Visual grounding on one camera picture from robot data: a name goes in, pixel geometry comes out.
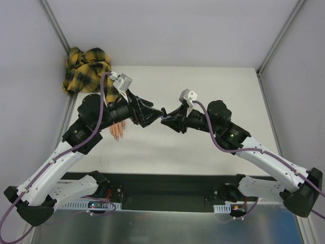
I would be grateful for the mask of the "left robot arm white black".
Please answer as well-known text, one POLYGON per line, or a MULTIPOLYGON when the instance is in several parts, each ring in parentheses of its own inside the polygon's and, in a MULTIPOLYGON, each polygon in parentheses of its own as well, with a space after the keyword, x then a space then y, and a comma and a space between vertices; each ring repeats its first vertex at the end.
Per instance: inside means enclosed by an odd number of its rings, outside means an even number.
POLYGON ((128 118, 145 128, 162 116, 163 112, 155 109, 153 103, 130 91, 126 94, 127 99, 118 99, 109 106, 105 105, 103 96, 87 95, 77 109, 77 120, 65 132, 49 159, 23 184, 6 188, 4 195, 23 220, 33 227, 40 226, 70 201, 107 195, 108 180, 98 171, 65 187, 56 184, 102 140, 100 132, 103 129, 128 118))

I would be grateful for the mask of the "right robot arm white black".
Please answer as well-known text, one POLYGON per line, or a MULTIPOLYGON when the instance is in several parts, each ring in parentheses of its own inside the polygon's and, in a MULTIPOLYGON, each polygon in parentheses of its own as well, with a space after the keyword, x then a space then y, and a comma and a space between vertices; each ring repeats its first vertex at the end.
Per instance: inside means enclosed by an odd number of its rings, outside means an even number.
POLYGON ((238 183, 219 190, 228 201, 243 197, 272 199, 287 210, 306 218, 322 191, 323 173, 317 168, 306 169, 275 154, 249 132, 231 121, 232 113, 222 100, 212 101, 205 108, 201 102, 183 102, 173 112, 162 116, 161 124, 178 133, 189 128, 210 134, 215 146, 224 153, 245 159, 273 177, 273 181, 239 175, 238 183), (193 109, 198 104, 203 112, 193 109))

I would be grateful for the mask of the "mannequin hand with long nails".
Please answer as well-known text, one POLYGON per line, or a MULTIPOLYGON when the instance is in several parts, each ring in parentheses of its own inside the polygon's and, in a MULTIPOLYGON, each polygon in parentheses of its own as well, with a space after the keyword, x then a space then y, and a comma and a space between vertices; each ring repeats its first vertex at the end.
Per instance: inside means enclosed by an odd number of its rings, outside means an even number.
POLYGON ((115 123, 109 127, 109 131, 116 141, 119 141, 120 138, 123 138, 125 125, 126 122, 123 120, 122 122, 115 123))

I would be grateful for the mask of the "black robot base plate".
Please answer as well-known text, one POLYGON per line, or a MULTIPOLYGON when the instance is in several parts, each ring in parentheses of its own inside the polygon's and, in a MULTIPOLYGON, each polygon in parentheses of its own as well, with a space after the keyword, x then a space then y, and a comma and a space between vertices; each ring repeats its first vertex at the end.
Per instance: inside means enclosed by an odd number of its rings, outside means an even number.
POLYGON ((226 199, 222 190, 231 188, 237 200, 244 196, 235 190, 243 175, 158 175, 90 172, 104 183, 100 196, 109 196, 123 210, 213 212, 226 199))

